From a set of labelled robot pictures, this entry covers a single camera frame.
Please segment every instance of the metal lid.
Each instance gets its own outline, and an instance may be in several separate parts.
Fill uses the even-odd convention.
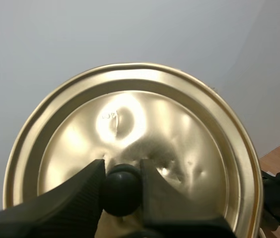
[[[99,158],[107,169],[151,159],[197,206],[222,213],[239,238],[257,234],[263,189],[254,147],[226,102],[188,74],[113,64],[62,84],[14,143],[3,206],[49,191]]]

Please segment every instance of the can rim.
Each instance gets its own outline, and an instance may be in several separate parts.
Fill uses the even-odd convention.
[[[171,68],[171,67],[168,67],[168,66],[155,64],[155,63],[118,63],[118,64],[110,64],[110,65],[104,65],[104,66],[96,67],[96,68],[87,70],[83,73],[80,73],[80,74],[72,77],[71,79],[65,81],[63,84],[58,86],[50,94],[48,94],[42,100],[42,102],[36,107],[36,109],[31,113],[29,118],[26,120],[26,122],[24,123],[23,127],[21,128],[21,130],[20,130],[20,132],[19,132],[19,134],[18,134],[18,136],[17,136],[17,138],[16,138],[16,140],[13,144],[13,147],[11,149],[11,153],[10,153],[8,163],[7,163],[7,166],[6,166],[6,170],[5,170],[4,182],[3,182],[3,208],[6,209],[9,206],[7,197],[8,197],[9,185],[11,183],[11,171],[15,169],[13,167],[16,166],[16,162],[17,162],[17,160],[14,160],[14,158],[17,157],[17,155],[19,154],[20,148],[22,147],[22,144],[23,144],[22,139],[26,137],[29,128],[31,127],[32,123],[36,120],[36,118],[38,116],[38,113],[42,109],[44,109],[46,107],[46,105],[48,105],[56,95],[58,95],[60,92],[64,91],[71,84],[75,83],[75,81],[80,79],[82,76],[86,77],[88,75],[94,74],[94,73],[99,72],[101,70],[109,71],[110,69],[113,69],[113,68],[120,68],[120,69],[127,68],[127,69],[130,69],[130,68],[133,68],[133,67],[158,69],[158,70],[166,71],[166,72],[171,73],[171,74],[175,74],[175,75],[180,76],[182,78],[185,78],[187,80],[192,80],[201,89],[206,91],[207,94],[209,96],[211,96],[213,100],[217,101],[218,104],[224,109],[224,111],[227,112],[227,115],[229,115],[232,122],[235,124],[237,130],[242,135],[242,140],[243,140],[244,144],[246,145],[247,152],[252,158],[250,161],[251,161],[252,169],[254,171],[254,182],[256,183],[256,184],[254,184],[255,185],[254,187],[255,187],[255,192],[257,194],[255,196],[254,203],[257,204],[257,205],[253,206],[253,213],[252,214],[254,214],[254,215],[252,216],[253,221],[251,222],[251,224],[254,227],[251,228],[252,232],[249,235],[250,235],[250,237],[256,236],[257,232],[258,232],[258,229],[259,229],[259,221],[260,221],[261,213],[262,213],[263,186],[262,186],[261,177],[260,177],[261,171],[260,171],[260,166],[259,166],[259,161],[258,161],[258,158],[257,158],[257,154],[256,154],[256,151],[255,151],[254,146],[252,144],[252,141],[251,141],[250,137],[248,136],[248,133],[247,133],[246,129],[244,128],[243,124],[241,123],[241,121],[239,120],[239,118],[237,117],[235,112],[232,110],[232,108],[227,104],[227,102],[225,102],[218,94],[216,94],[206,84],[204,84],[203,82],[197,80],[193,76],[191,76],[187,73],[184,73],[184,72],[182,72],[178,69],[174,69],[174,68]]]

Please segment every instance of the gold metal lid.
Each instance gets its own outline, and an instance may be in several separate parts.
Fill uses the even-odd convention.
[[[254,147],[227,103],[186,73],[113,64],[62,84],[14,143],[4,208],[51,190],[100,158],[106,169],[153,160],[197,206],[222,213],[237,237],[257,235],[263,188]]]

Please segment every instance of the gray wall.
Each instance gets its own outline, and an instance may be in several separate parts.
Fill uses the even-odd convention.
[[[280,0],[0,0],[0,208],[10,149],[39,102],[82,71],[133,61],[215,87],[260,156],[280,144]]]

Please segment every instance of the black ball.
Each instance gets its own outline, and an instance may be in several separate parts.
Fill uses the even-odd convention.
[[[141,179],[133,173],[110,173],[101,186],[100,205],[111,215],[129,215],[140,206],[141,201]]]

